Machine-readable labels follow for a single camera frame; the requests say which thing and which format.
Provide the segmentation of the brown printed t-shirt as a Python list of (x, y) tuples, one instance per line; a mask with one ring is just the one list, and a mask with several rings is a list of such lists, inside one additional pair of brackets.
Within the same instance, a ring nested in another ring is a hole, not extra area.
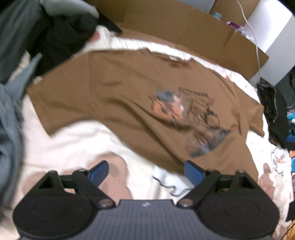
[(167, 171), (180, 173), (190, 160), (258, 179), (246, 138), (249, 131), (264, 136), (263, 106), (193, 59), (148, 49), (88, 52), (48, 72), (28, 94), (49, 135), (95, 119)]

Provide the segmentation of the cream bear print bedsheet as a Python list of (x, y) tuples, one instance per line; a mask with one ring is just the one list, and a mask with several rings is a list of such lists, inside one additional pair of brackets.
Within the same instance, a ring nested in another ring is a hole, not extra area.
[[(191, 187), (183, 176), (170, 174), (132, 152), (114, 133), (97, 121), (67, 126), (53, 136), (44, 131), (28, 96), (22, 102), (25, 158), (20, 180), (10, 206), (1, 220), (1, 239), (18, 239), (13, 208), (49, 170), (71, 174), (80, 167), (91, 168), (101, 160), (110, 163), (110, 175), (101, 185), (116, 200), (171, 198), (178, 200)], [(294, 239), (294, 218), (288, 218), (294, 200), (291, 158), (288, 151), (272, 145), (268, 134), (249, 131), (247, 147), (259, 173), (259, 183), (280, 211), (274, 239)]]

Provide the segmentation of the blue denim garment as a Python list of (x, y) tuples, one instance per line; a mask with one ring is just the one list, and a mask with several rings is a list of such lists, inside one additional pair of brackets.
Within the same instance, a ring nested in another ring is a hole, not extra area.
[(22, 98), (41, 58), (38, 53), (12, 81), (1, 84), (1, 209), (11, 204), (22, 167)]

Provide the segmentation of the black folded garment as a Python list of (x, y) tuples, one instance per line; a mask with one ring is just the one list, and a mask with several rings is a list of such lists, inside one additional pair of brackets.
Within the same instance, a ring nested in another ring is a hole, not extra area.
[(268, 123), (268, 140), (273, 145), (287, 149), (289, 123), (287, 120), (287, 104), (280, 91), (261, 78), (257, 83), (258, 97), (264, 106), (264, 115)]

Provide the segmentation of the teal cartoon print blanket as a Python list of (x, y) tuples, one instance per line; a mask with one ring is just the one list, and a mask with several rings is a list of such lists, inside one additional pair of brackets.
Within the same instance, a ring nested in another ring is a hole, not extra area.
[(294, 109), (287, 113), (289, 123), (289, 135), (287, 136), (287, 150), (291, 158), (291, 173), (294, 174)]

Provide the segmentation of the brown cardboard sheet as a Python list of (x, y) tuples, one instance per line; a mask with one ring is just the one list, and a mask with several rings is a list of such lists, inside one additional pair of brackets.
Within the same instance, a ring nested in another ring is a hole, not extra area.
[(226, 23), (179, 1), (88, 1), (122, 37), (167, 44), (250, 80), (268, 56)]

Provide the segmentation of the purple detergent bag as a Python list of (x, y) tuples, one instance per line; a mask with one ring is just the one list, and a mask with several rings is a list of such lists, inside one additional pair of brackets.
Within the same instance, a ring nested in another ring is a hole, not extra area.
[(227, 21), (226, 24), (232, 27), (236, 32), (239, 32), (241, 35), (246, 37), (248, 40), (254, 40), (253, 37), (246, 31), (246, 29), (243, 26), (240, 26), (231, 21)]

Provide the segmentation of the dark grey pillow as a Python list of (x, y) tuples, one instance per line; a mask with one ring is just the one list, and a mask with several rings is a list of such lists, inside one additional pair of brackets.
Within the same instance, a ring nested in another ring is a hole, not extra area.
[(31, 57), (42, 54), (36, 71), (42, 76), (78, 52), (97, 25), (122, 33), (115, 23), (98, 13), (99, 19), (89, 13), (49, 16), (39, 1), (1, 1), (1, 83), (8, 82), (25, 52)]

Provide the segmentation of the teal cap bottle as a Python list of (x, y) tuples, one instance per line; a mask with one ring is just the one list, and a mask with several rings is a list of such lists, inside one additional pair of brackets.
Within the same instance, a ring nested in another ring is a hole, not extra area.
[(221, 17), (222, 17), (222, 15), (218, 12), (215, 12), (212, 16), (218, 20), (221, 20)]

